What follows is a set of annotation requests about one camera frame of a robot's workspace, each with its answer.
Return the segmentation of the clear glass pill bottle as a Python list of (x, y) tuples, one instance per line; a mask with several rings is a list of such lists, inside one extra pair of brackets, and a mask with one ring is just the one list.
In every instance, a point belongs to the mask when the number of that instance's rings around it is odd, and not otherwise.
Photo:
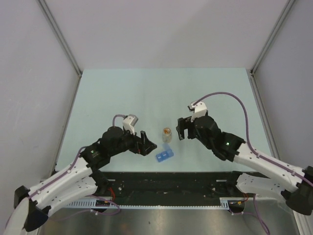
[(169, 127), (163, 129), (162, 140), (164, 143), (170, 143), (172, 141), (172, 130)]

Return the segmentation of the blue plastic pill organizer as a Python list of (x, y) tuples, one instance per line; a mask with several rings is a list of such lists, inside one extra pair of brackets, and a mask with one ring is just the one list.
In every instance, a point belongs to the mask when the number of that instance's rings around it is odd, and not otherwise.
[(170, 145), (167, 143), (164, 143), (163, 150), (160, 153), (156, 154), (156, 160), (158, 163), (161, 163), (173, 156), (174, 156), (174, 152), (171, 149)]

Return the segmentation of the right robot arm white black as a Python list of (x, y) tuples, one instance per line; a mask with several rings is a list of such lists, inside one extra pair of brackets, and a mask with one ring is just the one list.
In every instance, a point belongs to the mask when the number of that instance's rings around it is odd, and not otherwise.
[(263, 175), (261, 185), (253, 187), (247, 176), (237, 172), (225, 184), (230, 196), (241, 192), (266, 194), (278, 200), (283, 199), (293, 211), (302, 215), (313, 212), (313, 168), (301, 168), (257, 152), (244, 139), (223, 132), (214, 119), (208, 115), (192, 119), (179, 118), (176, 127), (179, 140), (199, 140), (208, 150), (222, 161), (235, 162), (250, 167)]

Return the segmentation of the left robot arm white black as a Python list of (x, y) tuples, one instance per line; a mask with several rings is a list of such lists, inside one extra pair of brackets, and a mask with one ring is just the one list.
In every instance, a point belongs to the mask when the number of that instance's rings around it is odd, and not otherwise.
[(32, 232), (63, 206), (85, 196), (104, 195), (110, 183), (100, 169), (110, 163), (111, 157), (126, 151), (146, 156), (156, 148), (144, 131), (137, 136), (129, 130), (110, 127), (96, 142), (80, 148), (64, 169), (31, 188), (21, 186), (15, 190), (15, 209), (21, 201), (28, 202), (21, 229)]

